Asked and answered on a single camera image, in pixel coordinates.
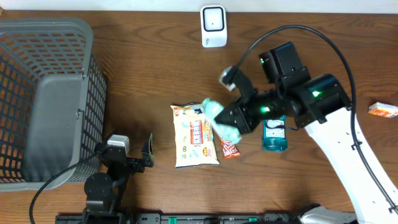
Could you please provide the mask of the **brown chocolate bar wrapper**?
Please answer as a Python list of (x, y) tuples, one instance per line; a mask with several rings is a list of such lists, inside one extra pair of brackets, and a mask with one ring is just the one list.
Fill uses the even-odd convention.
[(217, 136), (220, 140), (223, 157), (225, 159), (234, 159), (241, 156), (241, 153), (239, 152), (235, 144), (232, 144), (231, 141), (225, 140), (218, 133)]

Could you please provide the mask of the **blue mouthwash bottle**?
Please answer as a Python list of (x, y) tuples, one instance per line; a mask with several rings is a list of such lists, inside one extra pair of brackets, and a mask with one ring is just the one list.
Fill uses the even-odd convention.
[(267, 119), (263, 121), (263, 140), (262, 147), (266, 151), (283, 152), (288, 148), (288, 142), (284, 128), (277, 126), (285, 125), (285, 116), (277, 119)]

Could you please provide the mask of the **white snack bag red label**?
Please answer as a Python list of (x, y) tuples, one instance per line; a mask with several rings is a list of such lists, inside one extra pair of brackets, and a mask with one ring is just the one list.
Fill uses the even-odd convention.
[(213, 131), (203, 105), (171, 106), (174, 117), (176, 168), (218, 165)]

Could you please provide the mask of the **small orange white box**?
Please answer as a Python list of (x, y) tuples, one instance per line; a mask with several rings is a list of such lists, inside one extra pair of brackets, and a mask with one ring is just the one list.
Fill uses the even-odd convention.
[(384, 118), (393, 118), (397, 116), (397, 106), (377, 102), (368, 108), (368, 113)]

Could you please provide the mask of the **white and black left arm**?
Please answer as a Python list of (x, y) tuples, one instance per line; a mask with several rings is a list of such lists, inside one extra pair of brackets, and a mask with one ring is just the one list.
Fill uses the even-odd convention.
[(141, 149), (141, 158), (128, 157), (129, 138), (112, 134), (95, 146), (99, 160), (108, 170), (89, 176), (84, 185), (86, 208), (83, 223), (135, 223), (134, 215), (121, 208), (131, 176), (154, 166), (153, 134)]

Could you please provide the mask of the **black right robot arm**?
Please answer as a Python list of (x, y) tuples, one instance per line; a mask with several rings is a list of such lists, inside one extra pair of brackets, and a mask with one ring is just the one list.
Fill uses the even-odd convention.
[(237, 67), (220, 82), (241, 95), (215, 121), (252, 132), (266, 119), (294, 118), (326, 155), (354, 207), (358, 223), (397, 223), (397, 187), (382, 168), (358, 123), (354, 101), (330, 73), (311, 78), (292, 42), (259, 54), (269, 83), (258, 93)]

